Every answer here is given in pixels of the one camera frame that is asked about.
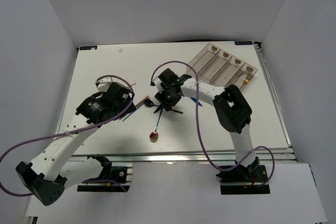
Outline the blue knife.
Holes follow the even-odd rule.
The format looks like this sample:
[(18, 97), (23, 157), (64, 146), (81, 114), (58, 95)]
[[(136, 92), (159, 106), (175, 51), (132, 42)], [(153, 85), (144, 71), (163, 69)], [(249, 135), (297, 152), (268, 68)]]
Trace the blue knife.
[(195, 104), (197, 104), (198, 106), (203, 106), (199, 101), (197, 102), (196, 98), (190, 98)]

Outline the blue-handled rainbow spoon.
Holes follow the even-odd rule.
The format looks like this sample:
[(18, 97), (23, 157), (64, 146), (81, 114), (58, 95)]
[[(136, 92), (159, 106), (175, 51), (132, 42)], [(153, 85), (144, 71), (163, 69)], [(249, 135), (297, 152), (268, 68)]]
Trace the blue-handled rainbow spoon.
[(150, 140), (157, 140), (158, 137), (159, 137), (158, 127), (159, 127), (160, 119), (161, 119), (161, 116), (162, 116), (162, 112), (163, 112), (163, 109), (160, 109), (160, 113), (159, 113), (159, 116), (158, 116), (158, 119), (157, 119), (157, 123), (156, 123), (155, 129), (149, 135)]

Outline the gold fork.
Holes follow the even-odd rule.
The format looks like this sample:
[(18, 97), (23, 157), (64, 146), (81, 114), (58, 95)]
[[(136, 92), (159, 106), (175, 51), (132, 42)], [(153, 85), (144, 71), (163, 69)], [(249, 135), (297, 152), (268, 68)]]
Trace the gold fork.
[[(241, 76), (245, 76), (242, 83), (239, 83), (238, 80)], [(253, 77), (253, 73), (249, 72), (248, 74), (246, 74), (245, 72), (242, 72), (240, 74), (238, 74), (233, 82), (234, 85), (236, 86), (240, 86), (240, 89), (242, 89)]]

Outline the black knife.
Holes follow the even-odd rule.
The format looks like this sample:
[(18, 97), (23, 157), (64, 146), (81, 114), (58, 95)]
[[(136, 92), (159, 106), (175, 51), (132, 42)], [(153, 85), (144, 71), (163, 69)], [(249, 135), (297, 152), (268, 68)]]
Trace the black knife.
[(163, 106), (159, 105), (153, 113), (156, 114), (157, 112), (162, 111), (162, 110), (163, 110)]

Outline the black spoon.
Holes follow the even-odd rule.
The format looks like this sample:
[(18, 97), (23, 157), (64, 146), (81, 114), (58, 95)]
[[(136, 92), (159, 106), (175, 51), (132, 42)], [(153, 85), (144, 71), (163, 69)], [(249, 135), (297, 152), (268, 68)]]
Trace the black spoon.
[(153, 103), (153, 101), (151, 101), (150, 99), (146, 99), (146, 100), (144, 101), (144, 105), (145, 105), (146, 107), (148, 107), (148, 108), (152, 108), (152, 107), (155, 106), (155, 104)]

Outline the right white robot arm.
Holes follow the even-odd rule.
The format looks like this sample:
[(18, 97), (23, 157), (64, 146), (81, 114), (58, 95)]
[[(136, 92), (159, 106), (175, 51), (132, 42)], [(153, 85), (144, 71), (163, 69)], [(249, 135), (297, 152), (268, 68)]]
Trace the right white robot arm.
[[(155, 98), (166, 111), (172, 110), (182, 97), (195, 98), (196, 129), (202, 151), (208, 162), (221, 172), (237, 171), (238, 177), (247, 182), (256, 175), (259, 158), (256, 156), (250, 137), (252, 109), (235, 85), (228, 87), (213, 86), (200, 82), (198, 77), (188, 74), (176, 75), (167, 68), (159, 76), (151, 77), (151, 86), (157, 88)], [(198, 103), (207, 103), (215, 111), (220, 125), (229, 132), (236, 155), (235, 165), (220, 168), (210, 159), (202, 141)]]

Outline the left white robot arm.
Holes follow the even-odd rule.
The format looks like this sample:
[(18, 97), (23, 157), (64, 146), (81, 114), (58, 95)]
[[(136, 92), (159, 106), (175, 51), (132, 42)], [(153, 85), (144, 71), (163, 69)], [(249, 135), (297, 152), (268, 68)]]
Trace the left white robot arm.
[(87, 97), (64, 129), (64, 136), (53, 140), (30, 162), (20, 162), (16, 172), (25, 187), (44, 205), (49, 206), (63, 192), (86, 180), (104, 182), (111, 177), (112, 163), (103, 155), (90, 155), (72, 168), (64, 165), (72, 154), (109, 119), (133, 112), (132, 91), (118, 82)]

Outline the clear four-compartment organizer tray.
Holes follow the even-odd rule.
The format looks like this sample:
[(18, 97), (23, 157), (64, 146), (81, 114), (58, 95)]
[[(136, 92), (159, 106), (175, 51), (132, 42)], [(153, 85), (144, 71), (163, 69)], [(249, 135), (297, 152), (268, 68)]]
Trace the clear four-compartment organizer tray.
[[(198, 78), (201, 82), (219, 87), (230, 86), (236, 76), (242, 72), (246, 74), (252, 72), (255, 75), (257, 71), (256, 67), (210, 42), (186, 67), (186, 74)], [(244, 77), (241, 76), (238, 82), (242, 83)]]

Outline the left blue corner label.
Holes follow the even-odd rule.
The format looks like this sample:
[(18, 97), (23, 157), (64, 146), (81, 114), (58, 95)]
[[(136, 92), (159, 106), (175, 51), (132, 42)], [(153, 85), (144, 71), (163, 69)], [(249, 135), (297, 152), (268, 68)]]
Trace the left blue corner label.
[(98, 46), (80, 46), (79, 50), (97, 50)]

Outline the blue corner label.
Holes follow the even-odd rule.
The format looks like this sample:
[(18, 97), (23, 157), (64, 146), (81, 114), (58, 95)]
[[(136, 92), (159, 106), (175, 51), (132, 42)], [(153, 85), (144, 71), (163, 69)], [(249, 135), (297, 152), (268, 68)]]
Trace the blue corner label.
[(80, 46), (79, 50), (97, 50), (98, 46)]
[(253, 45), (251, 41), (234, 41), (236, 46)]

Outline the right blue corner label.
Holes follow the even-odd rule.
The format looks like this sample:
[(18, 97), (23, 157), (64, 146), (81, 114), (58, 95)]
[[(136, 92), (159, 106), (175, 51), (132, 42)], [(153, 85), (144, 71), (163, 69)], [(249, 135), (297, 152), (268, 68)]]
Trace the right blue corner label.
[(234, 41), (236, 46), (253, 45), (251, 41)]

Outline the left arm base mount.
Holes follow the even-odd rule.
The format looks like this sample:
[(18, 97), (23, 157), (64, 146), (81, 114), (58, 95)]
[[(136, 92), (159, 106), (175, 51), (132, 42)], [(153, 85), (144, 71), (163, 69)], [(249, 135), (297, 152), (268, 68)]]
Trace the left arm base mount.
[(77, 186), (78, 192), (92, 193), (126, 193), (130, 188), (132, 168), (127, 166), (113, 166), (105, 156), (92, 155), (88, 159), (98, 161), (102, 171), (96, 178), (90, 178)]

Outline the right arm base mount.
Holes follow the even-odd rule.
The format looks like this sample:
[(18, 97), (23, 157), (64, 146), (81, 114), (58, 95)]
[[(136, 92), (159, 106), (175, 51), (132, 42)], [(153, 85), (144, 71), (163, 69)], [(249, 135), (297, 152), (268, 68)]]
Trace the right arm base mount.
[(246, 176), (239, 168), (236, 168), (228, 172), (219, 172), (216, 177), (219, 181), (222, 195), (270, 194), (265, 165), (259, 165), (249, 176)]

